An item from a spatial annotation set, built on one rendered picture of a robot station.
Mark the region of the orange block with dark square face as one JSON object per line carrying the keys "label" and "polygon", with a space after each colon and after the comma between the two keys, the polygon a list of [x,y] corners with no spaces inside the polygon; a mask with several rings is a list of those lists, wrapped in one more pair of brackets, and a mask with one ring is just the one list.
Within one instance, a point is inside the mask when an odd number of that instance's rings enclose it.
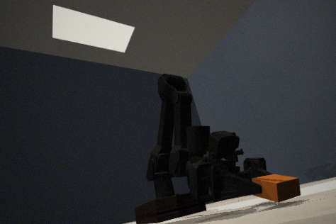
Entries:
{"label": "orange block with dark square face", "polygon": [[271,174],[252,178],[252,181],[262,186],[260,194],[254,194],[270,201],[281,202],[301,195],[299,179]]}

